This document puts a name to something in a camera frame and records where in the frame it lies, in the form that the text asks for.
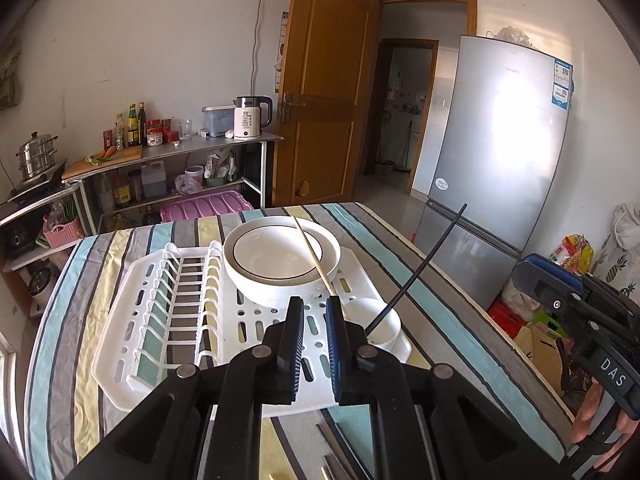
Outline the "black chopstick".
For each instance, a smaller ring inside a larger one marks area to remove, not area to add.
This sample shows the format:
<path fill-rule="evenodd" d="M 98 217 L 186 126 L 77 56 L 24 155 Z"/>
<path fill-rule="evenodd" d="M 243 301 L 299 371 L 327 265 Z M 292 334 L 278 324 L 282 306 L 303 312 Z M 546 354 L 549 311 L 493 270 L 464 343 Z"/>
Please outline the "black chopstick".
<path fill-rule="evenodd" d="M 317 429 L 349 479 L 372 479 L 369 471 L 367 471 L 352 446 L 347 442 L 340 428 L 336 425 L 331 426 L 322 422 L 322 424 L 317 425 Z"/>
<path fill-rule="evenodd" d="M 401 286 L 401 288 L 398 290 L 398 293 L 395 296 L 393 296 L 393 298 L 390 300 L 390 302 L 388 304 L 386 304 L 384 309 L 379 314 L 375 315 L 375 318 L 364 328 L 364 333 L 367 336 L 371 335 L 373 333 L 373 331 L 383 322 L 384 318 L 386 318 L 386 316 L 390 313 L 390 311 L 393 311 L 395 309 L 396 304 L 398 304 L 399 300 L 401 300 L 401 298 L 403 296 L 405 296 L 405 294 L 411 288 L 413 283 L 418 278 L 420 278 L 420 275 L 422 274 L 422 272 L 425 270 L 425 268 L 428 266 L 428 264 L 434 258 L 434 255 L 436 255 L 438 253 L 439 249 L 442 247 L 442 244 L 445 243 L 445 240 L 450 235 L 451 231 L 454 229 L 454 227 L 460 221 L 461 217 L 465 213 L 465 209 L 466 209 L 467 206 L 468 206 L 468 204 L 464 203 L 460 207 L 460 209 L 458 210 L 458 212 L 456 213 L 454 218 L 450 221 L 449 226 L 446 227 L 446 230 L 442 233 L 442 235 L 439 237 L 437 242 L 434 244 L 434 246 L 427 253 L 425 258 L 422 260 L 422 262 L 416 268 L 416 270 L 414 270 L 414 272 L 413 272 L 413 274 L 411 274 L 410 278 L 408 278 L 408 280 L 405 282 L 405 284 L 403 284 Z"/>

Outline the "wooden chopstick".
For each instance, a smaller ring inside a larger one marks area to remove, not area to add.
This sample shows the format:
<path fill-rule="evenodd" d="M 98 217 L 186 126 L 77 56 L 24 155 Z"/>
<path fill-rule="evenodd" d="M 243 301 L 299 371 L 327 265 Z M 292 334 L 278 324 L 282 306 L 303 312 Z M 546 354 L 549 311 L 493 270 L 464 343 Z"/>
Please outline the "wooden chopstick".
<path fill-rule="evenodd" d="M 302 226 L 300 225 L 297 217 L 292 217 L 296 228 L 298 229 L 299 234 L 303 237 L 303 241 L 306 244 L 306 247 L 308 249 L 310 258 L 312 263 L 314 264 L 314 267 L 316 268 L 321 281 L 323 283 L 324 286 L 326 286 L 326 290 L 328 291 L 329 297 L 334 297 L 337 296 L 337 293 L 335 291 L 335 288 L 333 286 L 333 284 L 331 283 L 331 281 L 329 280 L 328 276 L 326 275 L 326 272 L 324 272 L 322 265 L 320 263 L 320 260 L 317 258 L 316 253 L 314 252 L 314 248 L 311 246 L 310 241 L 307 238 L 306 232 L 303 230 Z"/>

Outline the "metal kitchen shelf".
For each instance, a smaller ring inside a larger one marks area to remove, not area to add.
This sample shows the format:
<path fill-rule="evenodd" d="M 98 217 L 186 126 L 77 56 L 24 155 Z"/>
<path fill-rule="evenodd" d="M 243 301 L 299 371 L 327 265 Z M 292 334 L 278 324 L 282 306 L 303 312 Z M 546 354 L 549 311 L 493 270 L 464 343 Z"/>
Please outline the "metal kitchen shelf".
<path fill-rule="evenodd" d="M 74 201 L 77 212 L 85 234 L 96 235 L 101 232 L 102 210 L 100 201 L 94 200 L 91 194 L 90 179 L 105 174 L 106 172 L 126 168 L 129 166 L 141 166 L 144 162 L 152 162 L 164 158 L 176 156 L 189 157 L 196 153 L 209 153 L 222 148 L 236 148 L 237 146 L 245 146 L 258 144 L 260 146 L 259 159 L 259 181 L 254 182 L 242 174 L 238 180 L 231 182 L 231 185 L 244 185 L 259 197 L 259 205 L 264 208 L 271 202 L 271 191 L 268 185 L 268 145 L 270 142 L 282 141 L 282 136 L 277 134 L 264 132 L 257 138 L 243 139 L 226 139 L 226 138 L 201 138 L 194 136 L 186 142 L 178 145 L 172 143 L 160 144 L 152 146 L 152 148 L 144 148 L 141 145 L 133 148 L 125 148 L 114 153 L 114 156 L 105 162 L 99 162 L 96 166 L 90 164 L 85 159 L 79 159 L 74 162 L 70 168 L 67 168 L 63 174 L 62 182 L 69 184 L 73 190 Z"/>

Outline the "red cardboard box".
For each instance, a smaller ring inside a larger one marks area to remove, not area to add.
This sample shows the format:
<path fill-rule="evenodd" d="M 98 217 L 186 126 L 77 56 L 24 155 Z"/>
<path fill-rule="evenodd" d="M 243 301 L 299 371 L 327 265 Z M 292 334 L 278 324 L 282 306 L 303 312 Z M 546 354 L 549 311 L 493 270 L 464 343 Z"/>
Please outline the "red cardboard box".
<path fill-rule="evenodd" d="M 500 300 L 495 300 L 487 310 L 487 313 L 511 339 L 515 339 L 521 328 L 526 324 L 518 314 L 514 313 Z"/>

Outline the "white utensil cup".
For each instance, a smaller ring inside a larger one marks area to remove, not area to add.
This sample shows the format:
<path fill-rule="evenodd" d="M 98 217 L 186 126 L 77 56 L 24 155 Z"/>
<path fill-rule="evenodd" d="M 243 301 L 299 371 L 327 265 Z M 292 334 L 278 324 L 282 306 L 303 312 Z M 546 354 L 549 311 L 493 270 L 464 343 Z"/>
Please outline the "white utensil cup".
<path fill-rule="evenodd" d="M 375 298 L 356 298 L 344 304 L 349 321 L 363 328 L 367 328 L 385 307 L 386 303 L 383 300 Z M 395 310 L 390 310 L 367 338 L 375 347 L 390 351 L 396 344 L 400 331 L 400 317 Z"/>

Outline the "white plastic bag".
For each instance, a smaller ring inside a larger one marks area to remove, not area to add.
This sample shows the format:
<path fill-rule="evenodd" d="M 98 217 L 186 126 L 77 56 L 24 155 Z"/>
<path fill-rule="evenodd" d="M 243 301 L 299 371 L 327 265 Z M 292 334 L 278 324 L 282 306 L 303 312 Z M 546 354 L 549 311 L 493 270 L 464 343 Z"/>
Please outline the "white plastic bag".
<path fill-rule="evenodd" d="M 640 212 L 638 203 L 622 203 L 614 208 L 612 233 L 620 248 L 629 252 L 640 244 Z"/>

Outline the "white plastic dish rack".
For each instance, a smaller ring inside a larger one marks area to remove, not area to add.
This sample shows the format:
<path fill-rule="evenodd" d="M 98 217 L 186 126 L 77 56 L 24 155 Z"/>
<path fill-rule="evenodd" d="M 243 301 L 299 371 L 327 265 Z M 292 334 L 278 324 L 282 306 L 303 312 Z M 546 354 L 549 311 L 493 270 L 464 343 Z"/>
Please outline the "white plastic dish rack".
<path fill-rule="evenodd" d="M 286 306 L 273 309 L 245 299 L 221 261 L 221 244 L 164 249 L 129 268 L 107 317 L 92 374 L 115 408 L 130 412 L 174 368 L 201 370 L 228 363 L 262 342 L 266 328 L 284 321 Z M 333 281 L 344 306 L 356 298 L 382 300 L 355 254 L 342 248 Z M 267 405 L 262 417 L 280 417 L 336 405 L 326 344 L 326 300 L 304 304 L 303 364 L 295 402 Z M 400 335 L 390 353 L 407 362 L 411 344 Z"/>

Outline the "white ceramic bowl stack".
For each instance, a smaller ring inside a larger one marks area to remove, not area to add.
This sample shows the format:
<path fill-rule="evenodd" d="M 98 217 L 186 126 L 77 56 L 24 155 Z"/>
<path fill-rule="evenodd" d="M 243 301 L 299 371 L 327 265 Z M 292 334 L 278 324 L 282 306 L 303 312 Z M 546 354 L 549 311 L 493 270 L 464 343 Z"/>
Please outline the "white ceramic bowl stack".
<path fill-rule="evenodd" d="M 297 219 L 332 280 L 342 258 L 340 243 L 320 224 Z M 292 217 L 268 216 L 237 226 L 224 240 L 222 260 L 235 287 L 258 306 L 280 309 L 292 296 L 311 302 L 328 292 Z"/>

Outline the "silver refrigerator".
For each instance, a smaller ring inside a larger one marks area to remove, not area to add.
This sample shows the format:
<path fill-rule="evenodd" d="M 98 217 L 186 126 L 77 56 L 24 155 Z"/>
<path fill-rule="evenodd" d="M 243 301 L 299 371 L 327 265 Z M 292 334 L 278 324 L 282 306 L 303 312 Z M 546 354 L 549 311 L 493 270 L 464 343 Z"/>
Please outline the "silver refrigerator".
<path fill-rule="evenodd" d="M 506 284 L 558 168 L 573 67 L 533 48 L 460 40 L 456 79 L 416 246 L 482 308 Z"/>

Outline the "pink plastic storage box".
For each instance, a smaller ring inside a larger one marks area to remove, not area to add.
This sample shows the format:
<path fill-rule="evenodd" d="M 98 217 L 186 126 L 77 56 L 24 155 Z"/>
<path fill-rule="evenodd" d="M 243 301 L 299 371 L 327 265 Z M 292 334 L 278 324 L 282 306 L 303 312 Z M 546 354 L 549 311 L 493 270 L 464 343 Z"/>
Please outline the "pink plastic storage box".
<path fill-rule="evenodd" d="M 234 214 L 253 210 L 253 206 L 236 191 L 220 191 L 175 200 L 160 208 L 163 223 Z"/>

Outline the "striped tablecloth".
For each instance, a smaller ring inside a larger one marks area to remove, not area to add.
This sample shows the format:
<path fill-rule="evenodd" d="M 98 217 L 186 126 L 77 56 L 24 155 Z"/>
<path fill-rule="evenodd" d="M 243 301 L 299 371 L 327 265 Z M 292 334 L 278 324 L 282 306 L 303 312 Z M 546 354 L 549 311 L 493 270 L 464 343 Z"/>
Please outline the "striped tablecloth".
<path fill-rule="evenodd" d="M 294 206 L 294 216 L 325 226 L 352 250 L 385 299 L 410 278 L 422 252 L 358 203 Z M 168 243 L 207 246 L 244 221 L 242 214 L 159 224 L 88 237 L 73 251 L 38 328 L 25 400 L 26 460 L 37 479 L 61 479 L 121 420 L 91 374 L 94 352 L 119 283 L 131 263 Z M 528 357 L 475 302 L 434 268 L 426 269 L 397 312 L 412 365 L 447 363 L 502 408 L 544 450 L 561 458 L 573 417 Z M 317 429 L 336 425 L 372 476 L 364 408 L 266 419 L 260 474 L 317 479 L 333 455 Z"/>

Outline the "white oil jug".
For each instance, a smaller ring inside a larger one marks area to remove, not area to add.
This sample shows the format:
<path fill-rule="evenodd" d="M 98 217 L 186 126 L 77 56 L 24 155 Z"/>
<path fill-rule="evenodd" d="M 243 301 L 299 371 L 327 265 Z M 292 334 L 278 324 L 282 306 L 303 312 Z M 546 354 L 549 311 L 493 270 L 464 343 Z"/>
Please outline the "white oil jug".
<path fill-rule="evenodd" d="M 164 162 L 144 162 L 141 166 L 141 183 L 145 198 L 163 197 L 167 194 L 167 177 Z"/>

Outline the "pink small basket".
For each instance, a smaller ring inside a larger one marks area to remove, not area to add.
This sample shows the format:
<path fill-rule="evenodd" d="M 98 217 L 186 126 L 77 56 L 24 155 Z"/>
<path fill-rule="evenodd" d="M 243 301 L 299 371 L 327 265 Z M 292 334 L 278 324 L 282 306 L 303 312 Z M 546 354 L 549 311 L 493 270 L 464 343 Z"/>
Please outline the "pink small basket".
<path fill-rule="evenodd" d="M 44 226 L 43 235 L 50 247 L 59 248 L 71 242 L 76 242 L 76 240 L 81 240 L 85 237 L 85 232 L 82 229 L 80 220 L 75 218 L 70 222 L 57 224 L 51 229 Z"/>

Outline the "grey plastic container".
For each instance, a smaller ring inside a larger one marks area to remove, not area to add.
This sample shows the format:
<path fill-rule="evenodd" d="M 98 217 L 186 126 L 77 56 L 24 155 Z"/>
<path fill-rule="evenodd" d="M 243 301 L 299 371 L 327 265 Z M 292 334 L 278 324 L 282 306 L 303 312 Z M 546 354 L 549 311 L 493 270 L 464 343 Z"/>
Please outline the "grey plastic container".
<path fill-rule="evenodd" d="M 225 136 L 228 130 L 234 128 L 234 106 L 204 106 L 202 108 L 204 128 L 211 138 Z"/>

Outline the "white electric kettle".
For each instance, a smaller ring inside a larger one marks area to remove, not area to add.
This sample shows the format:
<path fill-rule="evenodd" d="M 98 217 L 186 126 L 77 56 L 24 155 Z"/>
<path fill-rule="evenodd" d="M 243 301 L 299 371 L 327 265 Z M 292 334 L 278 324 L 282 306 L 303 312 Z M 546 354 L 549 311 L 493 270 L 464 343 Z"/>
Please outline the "white electric kettle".
<path fill-rule="evenodd" d="M 235 139 L 253 139 L 272 122 L 272 99 L 269 96 L 238 96 L 233 100 Z"/>

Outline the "wooden cutting board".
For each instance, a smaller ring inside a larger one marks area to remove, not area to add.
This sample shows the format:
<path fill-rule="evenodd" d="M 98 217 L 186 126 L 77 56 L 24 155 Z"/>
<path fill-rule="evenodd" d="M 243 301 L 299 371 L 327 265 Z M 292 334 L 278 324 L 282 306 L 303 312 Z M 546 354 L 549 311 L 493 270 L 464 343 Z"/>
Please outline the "wooden cutting board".
<path fill-rule="evenodd" d="M 111 151 L 111 155 L 108 157 L 89 155 L 67 167 L 63 172 L 62 180 L 70 181 L 82 176 L 88 176 L 93 171 L 115 168 L 118 165 L 138 162 L 140 159 L 142 159 L 142 147 L 140 145 Z"/>

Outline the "induction cooker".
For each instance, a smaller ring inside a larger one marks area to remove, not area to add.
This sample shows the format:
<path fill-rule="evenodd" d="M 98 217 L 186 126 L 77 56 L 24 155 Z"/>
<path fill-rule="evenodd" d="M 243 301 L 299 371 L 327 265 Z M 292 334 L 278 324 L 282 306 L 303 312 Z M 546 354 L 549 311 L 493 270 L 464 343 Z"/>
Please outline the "induction cooker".
<path fill-rule="evenodd" d="M 39 176 L 21 182 L 11 191 L 8 202 L 21 205 L 57 188 L 61 185 L 65 166 L 66 160 L 63 159 Z"/>

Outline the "green label oil bottle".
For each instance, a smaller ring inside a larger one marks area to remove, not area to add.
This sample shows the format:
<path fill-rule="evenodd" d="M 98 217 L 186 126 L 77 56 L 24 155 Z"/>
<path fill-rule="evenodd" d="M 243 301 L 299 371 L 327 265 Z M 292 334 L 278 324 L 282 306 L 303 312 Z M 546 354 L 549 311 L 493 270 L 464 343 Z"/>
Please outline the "green label oil bottle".
<path fill-rule="evenodd" d="M 127 118 L 127 145 L 131 148 L 140 143 L 137 105 L 132 103 Z"/>

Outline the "dark sauce bottle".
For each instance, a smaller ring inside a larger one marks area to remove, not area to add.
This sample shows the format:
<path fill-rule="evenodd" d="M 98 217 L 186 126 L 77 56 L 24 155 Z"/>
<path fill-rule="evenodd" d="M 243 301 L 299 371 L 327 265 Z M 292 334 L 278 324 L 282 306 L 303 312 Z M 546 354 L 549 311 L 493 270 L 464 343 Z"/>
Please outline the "dark sauce bottle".
<path fill-rule="evenodd" d="M 146 145 L 146 111 L 145 102 L 140 102 L 138 106 L 138 139 L 139 144 Z"/>

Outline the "steel steamer pot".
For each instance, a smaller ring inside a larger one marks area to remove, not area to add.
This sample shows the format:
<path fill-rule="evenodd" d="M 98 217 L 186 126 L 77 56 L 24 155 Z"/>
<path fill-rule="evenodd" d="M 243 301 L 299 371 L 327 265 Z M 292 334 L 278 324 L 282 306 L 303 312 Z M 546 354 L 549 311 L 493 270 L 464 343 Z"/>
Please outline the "steel steamer pot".
<path fill-rule="evenodd" d="M 39 134 L 35 131 L 29 140 L 20 146 L 15 156 L 24 180 L 37 177 L 55 165 L 56 140 L 57 136 Z"/>

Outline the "wooden door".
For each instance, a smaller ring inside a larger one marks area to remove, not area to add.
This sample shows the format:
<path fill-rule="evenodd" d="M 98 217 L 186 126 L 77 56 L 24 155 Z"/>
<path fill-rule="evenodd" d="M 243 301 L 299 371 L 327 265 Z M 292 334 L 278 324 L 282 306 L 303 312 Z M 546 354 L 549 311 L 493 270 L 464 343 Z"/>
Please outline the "wooden door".
<path fill-rule="evenodd" d="M 282 58 L 272 202 L 354 192 L 373 84 L 380 0 L 291 0 Z"/>

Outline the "green curtain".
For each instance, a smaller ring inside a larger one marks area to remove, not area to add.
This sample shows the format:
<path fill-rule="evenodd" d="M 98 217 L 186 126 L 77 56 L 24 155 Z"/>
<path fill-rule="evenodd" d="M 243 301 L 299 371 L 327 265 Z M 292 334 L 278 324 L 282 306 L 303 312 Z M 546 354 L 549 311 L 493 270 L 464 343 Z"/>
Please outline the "green curtain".
<path fill-rule="evenodd" d="M 21 86 L 17 77 L 17 64 L 21 53 L 21 40 L 17 37 L 1 52 L 0 110 L 17 106 L 20 102 Z"/>

